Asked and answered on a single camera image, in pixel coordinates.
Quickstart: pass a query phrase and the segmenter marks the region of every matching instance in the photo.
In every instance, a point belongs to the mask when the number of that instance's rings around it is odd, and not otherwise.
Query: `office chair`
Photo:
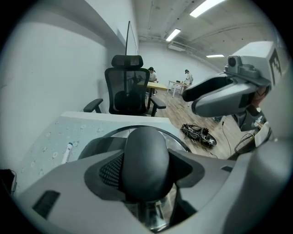
[[[109,113],[116,115],[146,115],[145,94],[150,72],[143,66],[140,55],[115,55],[112,59],[112,68],[105,71],[105,79],[109,91]],[[101,113],[99,104],[102,99],[90,102],[84,112],[96,110]],[[154,104],[151,116],[154,117],[157,109],[165,109],[166,105],[158,98],[151,97]]]

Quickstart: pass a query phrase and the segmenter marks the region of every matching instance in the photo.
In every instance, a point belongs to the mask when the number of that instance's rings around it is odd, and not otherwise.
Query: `ceiling light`
[[[207,11],[208,9],[212,8],[213,6],[223,1],[225,0],[206,0],[199,7],[197,7],[193,12],[191,12],[190,15],[193,17],[197,17],[201,15],[203,12]]]
[[[178,33],[180,33],[180,29],[175,28],[175,30],[173,31],[173,33],[171,33],[171,35],[166,39],[167,42],[170,42],[174,37],[176,37],[176,35]]]
[[[208,58],[224,57],[222,54],[207,55]]]

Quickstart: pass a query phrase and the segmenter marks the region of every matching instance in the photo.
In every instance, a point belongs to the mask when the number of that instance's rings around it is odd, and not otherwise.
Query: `ceiling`
[[[250,0],[225,0],[197,18],[190,13],[204,0],[134,0],[140,42],[161,41],[175,28],[172,41],[186,46],[191,56],[223,70],[227,56],[255,41],[277,41],[271,22]],[[206,55],[223,54],[224,58]]]

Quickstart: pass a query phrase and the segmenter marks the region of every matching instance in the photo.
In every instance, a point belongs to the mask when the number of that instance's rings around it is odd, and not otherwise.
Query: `desk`
[[[189,87],[189,85],[186,85],[186,84],[182,84],[182,83],[179,83],[179,82],[175,82],[175,81],[171,81],[171,80],[169,80],[169,84],[168,84],[168,88],[167,88],[167,93],[168,93],[168,91],[169,91],[169,87],[170,87],[170,83],[173,83],[174,85],[180,85],[181,86],[181,91],[180,91],[180,93],[182,92],[182,87]]]
[[[73,144],[69,162],[76,161],[93,139],[103,137],[118,128],[146,125],[168,131],[179,138],[168,118],[123,116],[85,112],[65,112],[44,129],[25,155],[16,170],[16,196],[35,183],[43,175],[61,165],[69,142]]]
[[[141,81],[138,83],[138,85],[144,85],[144,81]],[[147,88],[150,89],[150,93],[149,93],[149,96],[148,96],[148,101],[147,101],[147,109],[149,110],[150,109],[150,106],[151,106],[151,97],[152,97],[152,90],[153,89],[157,89],[157,90],[167,90],[167,87],[161,83],[154,83],[154,82],[148,82],[147,83]]]

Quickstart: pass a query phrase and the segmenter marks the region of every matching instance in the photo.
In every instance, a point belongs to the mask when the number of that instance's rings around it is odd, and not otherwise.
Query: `chair armrest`
[[[85,108],[83,108],[83,112],[93,112],[93,110],[96,110],[97,113],[101,113],[101,110],[99,108],[99,105],[102,103],[103,99],[98,98],[90,103],[87,104]]]
[[[151,101],[154,105],[157,106],[158,109],[165,109],[166,108],[166,104],[161,101],[160,99],[158,99],[157,97],[151,97]]]

